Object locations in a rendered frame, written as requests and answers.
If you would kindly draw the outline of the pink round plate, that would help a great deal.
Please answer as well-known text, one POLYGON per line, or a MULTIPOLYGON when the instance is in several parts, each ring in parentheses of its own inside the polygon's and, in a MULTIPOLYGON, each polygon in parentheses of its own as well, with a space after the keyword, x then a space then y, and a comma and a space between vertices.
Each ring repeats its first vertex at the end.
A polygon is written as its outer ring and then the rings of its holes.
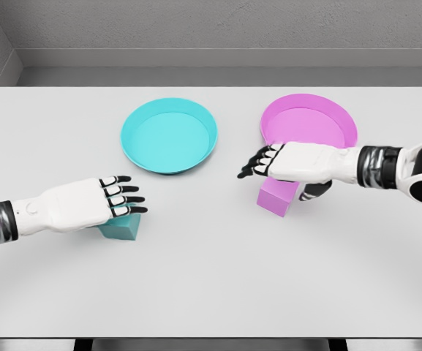
POLYGON ((290 94, 263 112, 260 131, 267 144, 290 141, 350 148, 358 142, 351 115, 336 102, 314 94, 290 94))

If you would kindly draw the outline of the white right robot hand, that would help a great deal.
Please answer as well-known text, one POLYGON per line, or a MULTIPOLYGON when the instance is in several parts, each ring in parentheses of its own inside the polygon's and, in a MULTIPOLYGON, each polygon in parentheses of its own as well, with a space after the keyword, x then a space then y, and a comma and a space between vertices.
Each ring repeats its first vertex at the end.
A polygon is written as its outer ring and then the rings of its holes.
POLYGON ((330 158, 337 149, 316 143, 289 142, 263 146, 241 168, 238 178, 259 175, 277 181, 303 183, 300 201, 324 195, 332 186, 330 158))

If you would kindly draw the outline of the white table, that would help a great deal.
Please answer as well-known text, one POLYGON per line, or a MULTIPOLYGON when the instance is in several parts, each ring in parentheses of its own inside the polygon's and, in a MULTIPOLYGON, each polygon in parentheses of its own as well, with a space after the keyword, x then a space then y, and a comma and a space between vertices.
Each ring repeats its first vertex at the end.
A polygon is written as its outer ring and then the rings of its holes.
POLYGON ((422 337, 422 204, 335 183, 276 216, 238 172, 260 117, 298 87, 0 87, 0 200, 129 175, 146 199, 135 241, 94 228, 0 245, 0 338, 422 337), (158 175, 120 145, 127 116, 163 97, 219 130, 200 166, 158 175))

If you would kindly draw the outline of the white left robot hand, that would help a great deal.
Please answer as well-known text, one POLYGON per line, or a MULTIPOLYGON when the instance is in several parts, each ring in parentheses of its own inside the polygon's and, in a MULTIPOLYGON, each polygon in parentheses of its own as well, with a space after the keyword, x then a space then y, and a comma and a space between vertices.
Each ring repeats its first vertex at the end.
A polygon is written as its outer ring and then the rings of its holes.
POLYGON ((46 229, 58 233, 104 224, 130 214, 144 214, 144 197, 131 177, 113 175, 88 178, 49 189, 42 193, 46 229))

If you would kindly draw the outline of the cyan round plate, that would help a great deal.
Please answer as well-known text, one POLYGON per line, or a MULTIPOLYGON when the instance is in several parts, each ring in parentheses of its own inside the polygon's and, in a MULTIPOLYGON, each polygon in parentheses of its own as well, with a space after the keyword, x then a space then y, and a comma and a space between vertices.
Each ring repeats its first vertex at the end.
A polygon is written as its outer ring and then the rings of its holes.
POLYGON ((120 133, 126 157, 160 174, 182 173, 199 165, 214 150, 217 138, 216 121, 205 107, 171 97, 136 108, 120 133))

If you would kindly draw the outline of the pink block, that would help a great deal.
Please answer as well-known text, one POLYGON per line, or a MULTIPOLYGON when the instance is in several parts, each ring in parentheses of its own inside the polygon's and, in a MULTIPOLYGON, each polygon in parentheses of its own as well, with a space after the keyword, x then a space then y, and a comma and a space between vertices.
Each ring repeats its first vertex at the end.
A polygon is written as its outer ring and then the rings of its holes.
POLYGON ((257 197, 257 204, 267 211, 284 217, 298 190, 298 182, 264 180, 257 197))

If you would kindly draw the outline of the cyan block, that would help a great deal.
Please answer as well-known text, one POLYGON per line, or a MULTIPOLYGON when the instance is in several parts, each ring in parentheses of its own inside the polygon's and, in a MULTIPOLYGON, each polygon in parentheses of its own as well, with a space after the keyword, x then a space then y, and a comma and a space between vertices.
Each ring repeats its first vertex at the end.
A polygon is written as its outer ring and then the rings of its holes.
POLYGON ((134 241, 137 237, 140 219, 140 214, 120 216, 98 225, 97 228, 105 238, 134 241))

